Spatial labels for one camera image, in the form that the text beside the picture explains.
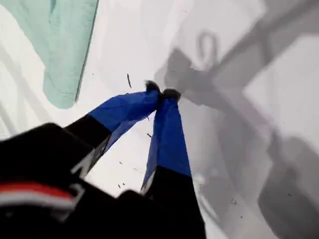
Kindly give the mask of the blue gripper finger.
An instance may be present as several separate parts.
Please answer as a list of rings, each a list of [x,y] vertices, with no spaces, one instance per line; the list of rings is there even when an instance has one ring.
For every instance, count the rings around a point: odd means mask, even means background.
[[[204,239],[178,109],[180,93],[165,89],[157,108],[141,192],[159,209],[156,225],[166,238]]]
[[[94,147],[99,158],[137,122],[154,112],[161,96],[158,85],[146,81],[144,91],[112,97],[66,129]]]

